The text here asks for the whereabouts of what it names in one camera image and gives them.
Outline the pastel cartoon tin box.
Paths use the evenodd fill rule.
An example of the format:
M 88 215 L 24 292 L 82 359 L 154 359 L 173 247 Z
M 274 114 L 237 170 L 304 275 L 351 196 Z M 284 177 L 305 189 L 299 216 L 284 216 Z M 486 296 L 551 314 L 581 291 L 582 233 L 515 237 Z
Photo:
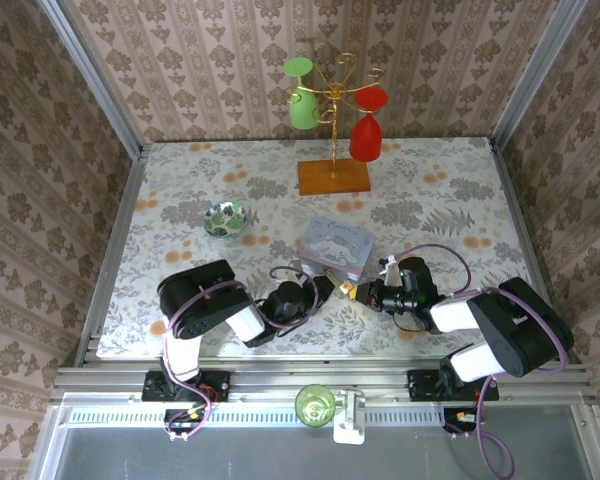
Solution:
M 318 274 L 329 269 L 337 278 L 357 282 L 371 255 L 375 235 L 362 227 L 314 215 L 297 253 L 305 267 Z

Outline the floral tablecloth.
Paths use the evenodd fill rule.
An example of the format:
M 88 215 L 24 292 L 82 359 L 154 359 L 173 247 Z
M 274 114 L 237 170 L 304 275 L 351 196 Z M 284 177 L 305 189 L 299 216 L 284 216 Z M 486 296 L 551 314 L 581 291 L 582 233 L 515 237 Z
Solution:
M 521 240 L 503 168 L 484 138 L 390 139 L 369 167 L 366 193 L 301 196 L 297 164 L 325 157 L 325 140 L 157 144 L 127 187 L 127 228 L 117 278 L 96 353 L 105 360 L 161 353 L 157 287 L 167 276 L 225 259 L 250 293 L 275 283 L 269 271 L 297 255 L 314 215 L 375 235 L 365 273 L 381 258 L 412 249 L 439 290 L 498 285 L 519 276 L 540 287 Z M 232 201 L 248 210 L 233 239 L 215 239 L 205 212 Z

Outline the leaf pattern ceramic bowl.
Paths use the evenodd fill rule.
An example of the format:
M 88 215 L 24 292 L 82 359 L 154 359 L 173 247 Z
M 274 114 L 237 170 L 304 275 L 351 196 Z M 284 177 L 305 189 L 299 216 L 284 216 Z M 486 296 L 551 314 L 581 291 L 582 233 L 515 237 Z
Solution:
M 203 217 L 203 227 L 215 239 L 236 238 L 248 220 L 248 210 L 232 201 L 219 202 L 209 208 Z

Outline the gold glass rack wooden base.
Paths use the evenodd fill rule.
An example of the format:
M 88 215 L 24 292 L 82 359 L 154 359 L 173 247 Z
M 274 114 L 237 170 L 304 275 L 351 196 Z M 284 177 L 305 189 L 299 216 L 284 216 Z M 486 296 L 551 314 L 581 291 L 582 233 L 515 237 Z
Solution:
M 356 105 L 355 94 L 366 87 L 380 87 L 380 80 L 386 75 L 386 72 L 379 67 L 374 67 L 368 72 L 368 77 L 373 80 L 371 83 L 357 88 L 350 88 L 348 82 L 357 68 L 356 56 L 350 52 L 344 52 L 337 57 L 336 63 L 346 65 L 349 68 L 349 72 L 344 79 L 340 81 L 325 79 L 322 89 L 310 88 L 304 84 L 317 98 L 318 107 L 314 110 L 314 113 L 318 125 L 331 127 L 331 158 L 328 160 L 300 161 L 297 164 L 299 194 L 302 196 L 361 193 L 371 190 L 371 180 L 367 167 L 370 162 L 357 161 L 351 157 L 350 152 L 347 158 L 338 156 L 338 118 L 342 105 L 360 112 L 364 116 L 365 111 Z M 297 81 L 294 86 L 287 89 L 288 105 L 290 95 L 296 86 Z

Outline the green transparent cup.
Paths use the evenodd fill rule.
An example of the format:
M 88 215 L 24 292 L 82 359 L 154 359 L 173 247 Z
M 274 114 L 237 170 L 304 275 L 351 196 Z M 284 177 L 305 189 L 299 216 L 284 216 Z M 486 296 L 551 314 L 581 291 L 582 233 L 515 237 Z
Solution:
M 310 384 L 298 392 L 294 407 L 297 417 L 304 425 L 320 428 L 333 419 L 336 400 L 332 391 L 326 386 Z

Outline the red wine glass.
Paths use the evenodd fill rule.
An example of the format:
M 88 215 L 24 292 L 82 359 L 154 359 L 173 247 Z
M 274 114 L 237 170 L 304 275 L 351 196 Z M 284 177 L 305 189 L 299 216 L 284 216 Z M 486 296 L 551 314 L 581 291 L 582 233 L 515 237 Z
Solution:
M 366 87 L 355 94 L 356 105 L 365 111 L 364 116 L 354 126 L 349 152 L 360 162 L 376 160 L 382 149 L 383 133 L 374 113 L 388 102 L 388 94 L 380 87 Z

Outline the grey metal tray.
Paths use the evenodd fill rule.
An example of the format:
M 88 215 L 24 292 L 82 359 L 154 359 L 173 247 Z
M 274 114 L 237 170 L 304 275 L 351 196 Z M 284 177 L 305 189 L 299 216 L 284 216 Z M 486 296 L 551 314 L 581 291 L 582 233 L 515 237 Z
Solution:
M 171 440 L 161 405 L 50 408 L 26 480 L 594 480 L 566 406 L 488 410 L 487 440 L 449 433 L 439 407 L 371 406 L 359 446 L 291 407 L 230 405 L 189 440 Z

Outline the green wine glass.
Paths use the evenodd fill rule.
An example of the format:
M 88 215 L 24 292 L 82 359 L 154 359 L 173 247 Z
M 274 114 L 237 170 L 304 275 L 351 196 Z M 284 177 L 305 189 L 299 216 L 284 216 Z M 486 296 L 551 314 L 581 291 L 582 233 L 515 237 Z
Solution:
M 295 57 L 283 65 L 287 76 L 294 77 L 297 86 L 290 95 L 289 113 L 291 125 L 298 130 L 310 130 L 318 125 L 314 110 L 318 107 L 315 94 L 303 82 L 303 77 L 313 69 L 313 62 L 306 57 Z

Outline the aluminium table frame rail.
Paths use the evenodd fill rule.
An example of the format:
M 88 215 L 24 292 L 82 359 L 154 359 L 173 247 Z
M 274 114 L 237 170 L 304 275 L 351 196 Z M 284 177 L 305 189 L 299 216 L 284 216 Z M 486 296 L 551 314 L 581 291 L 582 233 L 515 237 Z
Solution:
M 431 361 L 400 359 L 331 359 L 213 361 L 204 370 L 230 373 L 229 398 L 233 403 L 283 403 L 307 384 L 323 384 L 334 390 L 357 388 L 382 404 L 404 404 L 409 400 L 407 373 L 433 369 Z M 97 401 L 140 401 L 146 373 L 154 362 L 91 362 L 81 368 L 59 370 L 51 400 L 76 399 L 80 395 Z M 500 400 L 506 405 L 592 404 L 596 389 L 585 369 L 571 365 L 559 374 L 533 372 L 523 378 L 499 376 Z

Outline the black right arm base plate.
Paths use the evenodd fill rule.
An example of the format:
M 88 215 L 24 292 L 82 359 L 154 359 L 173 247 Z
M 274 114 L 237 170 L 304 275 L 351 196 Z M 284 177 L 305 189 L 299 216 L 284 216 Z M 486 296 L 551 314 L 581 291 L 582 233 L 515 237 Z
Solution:
M 412 402 L 477 401 L 487 380 L 483 377 L 463 382 L 449 372 L 435 369 L 409 370 L 406 379 Z

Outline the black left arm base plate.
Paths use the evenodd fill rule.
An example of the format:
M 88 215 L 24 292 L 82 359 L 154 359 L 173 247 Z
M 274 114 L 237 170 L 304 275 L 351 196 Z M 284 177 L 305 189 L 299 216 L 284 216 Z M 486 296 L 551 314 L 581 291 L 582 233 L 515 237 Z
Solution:
M 230 373 L 203 370 L 197 376 L 187 380 L 186 384 L 205 393 L 212 403 L 227 402 Z M 201 400 L 199 395 L 175 384 L 162 371 L 149 371 L 145 375 L 141 399 L 143 402 L 195 402 Z

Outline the aluminium frame post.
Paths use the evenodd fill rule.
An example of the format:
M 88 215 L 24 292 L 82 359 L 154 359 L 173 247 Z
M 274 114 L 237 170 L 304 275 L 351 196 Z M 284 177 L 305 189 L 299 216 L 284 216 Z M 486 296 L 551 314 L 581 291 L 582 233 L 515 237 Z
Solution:
M 141 156 L 143 144 L 116 99 L 113 89 L 107 82 L 103 70 L 99 67 L 95 55 L 89 49 L 86 38 L 81 33 L 64 0 L 37 1 L 65 45 L 69 56 L 86 81 L 119 141 L 130 158 L 137 161 Z
M 588 0 L 559 0 L 555 12 L 534 49 L 513 93 L 497 122 L 491 144 L 503 150 L 539 91 Z

